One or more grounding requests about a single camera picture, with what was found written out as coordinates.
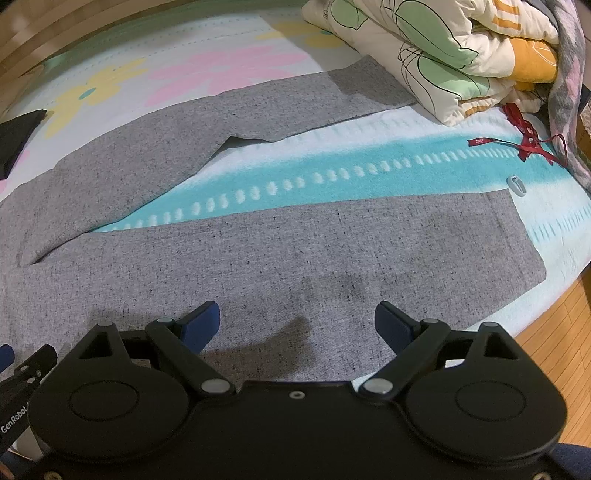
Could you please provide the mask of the grey speckled pants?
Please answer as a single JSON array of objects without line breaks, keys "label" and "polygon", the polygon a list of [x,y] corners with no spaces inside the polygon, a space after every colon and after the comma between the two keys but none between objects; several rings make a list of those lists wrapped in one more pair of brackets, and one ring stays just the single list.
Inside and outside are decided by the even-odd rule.
[{"label": "grey speckled pants", "polygon": [[[355,154],[334,200],[317,175],[342,168],[322,135],[409,101],[372,59],[147,114],[73,151],[1,204],[1,339],[24,356],[67,352],[93,325],[140,329],[214,300],[222,331],[206,358],[235,380],[372,372],[388,300],[463,329],[539,285],[546,269],[509,192],[372,193],[399,172]],[[311,173],[276,193],[246,182],[245,210],[106,232],[232,146],[317,145]]]}]

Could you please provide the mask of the floral pastel bed blanket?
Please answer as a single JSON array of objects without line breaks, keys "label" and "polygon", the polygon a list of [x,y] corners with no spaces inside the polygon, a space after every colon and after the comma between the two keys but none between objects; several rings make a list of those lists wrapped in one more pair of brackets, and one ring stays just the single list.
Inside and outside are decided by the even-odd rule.
[{"label": "floral pastel bed blanket", "polygon": [[[266,2],[187,5],[109,29],[52,59],[15,107],[16,113],[45,108],[51,115],[2,185],[1,204],[68,154],[142,116],[270,81],[344,69],[360,60],[329,33],[305,24],[296,6]],[[546,276],[481,320],[497,320],[518,332],[560,297],[588,264],[590,199],[566,170],[539,156],[522,162],[509,146],[468,146],[469,140],[480,137],[516,142],[519,135],[498,109],[448,127],[418,105],[374,120],[332,126],[322,141],[342,168],[318,174],[318,189],[311,198],[334,200],[338,193],[332,181],[348,177],[355,154],[376,154],[380,169],[399,172],[393,187],[379,180],[370,187],[372,193],[509,192]],[[232,146],[179,185],[108,223],[105,231],[242,213],[249,180],[263,184],[269,191],[263,205],[274,207],[276,193],[290,190],[291,175],[311,173],[308,160],[315,145],[311,134],[304,133],[298,145]],[[506,183],[512,175],[525,184],[523,198]]]}]

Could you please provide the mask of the black folded garment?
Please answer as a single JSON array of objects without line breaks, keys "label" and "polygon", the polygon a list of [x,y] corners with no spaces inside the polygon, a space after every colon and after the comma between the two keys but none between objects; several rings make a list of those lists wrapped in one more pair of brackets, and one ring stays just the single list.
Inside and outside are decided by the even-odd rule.
[{"label": "black folded garment", "polygon": [[47,111],[35,110],[0,124],[0,179],[6,180]]}]

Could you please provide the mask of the red ribbon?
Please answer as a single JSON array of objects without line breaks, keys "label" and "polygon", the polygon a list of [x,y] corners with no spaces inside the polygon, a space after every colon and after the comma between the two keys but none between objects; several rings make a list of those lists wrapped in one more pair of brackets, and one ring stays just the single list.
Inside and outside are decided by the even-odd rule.
[{"label": "red ribbon", "polygon": [[562,160],[556,153],[551,153],[544,148],[544,144],[553,144],[555,141],[558,141],[562,147],[562,152],[567,154],[567,145],[562,134],[556,134],[547,139],[542,139],[533,124],[523,117],[521,110],[515,103],[506,103],[501,107],[501,110],[505,114],[509,123],[522,135],[521,142],[517,144],[515,142],[497,138],[480,137],[469,140],[469,147],[497,143],[516,149],[518,151],[518,158],[522,162],[526,162],[531,155],[540,155],[549,165],[558,164],[563,168],[568,166],[566,160]]}]

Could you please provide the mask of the grey pink patterned blanket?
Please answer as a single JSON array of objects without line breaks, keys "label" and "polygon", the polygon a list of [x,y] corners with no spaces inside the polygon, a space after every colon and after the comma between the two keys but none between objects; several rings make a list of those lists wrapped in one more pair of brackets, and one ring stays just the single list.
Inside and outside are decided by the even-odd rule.
[{"label": "grey pink patterned blanket", "polygon": [[559,34],[558,73],[548,97],[552,144],[559,163],[590,192],[590,169],[579,157],[576,126],[586,60],[586,43],[574,1],[546,1]]}]

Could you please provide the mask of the folded cream floral quilt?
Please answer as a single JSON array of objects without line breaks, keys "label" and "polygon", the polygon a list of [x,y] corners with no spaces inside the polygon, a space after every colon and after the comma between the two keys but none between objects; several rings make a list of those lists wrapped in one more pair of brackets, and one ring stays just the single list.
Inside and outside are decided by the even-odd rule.
[{"label": "folded cream floral quilt", "polygon": [[535,113],[557,76],[557,21],[542,1],[308,1],[301,13],[448,126],[498,104]]}]

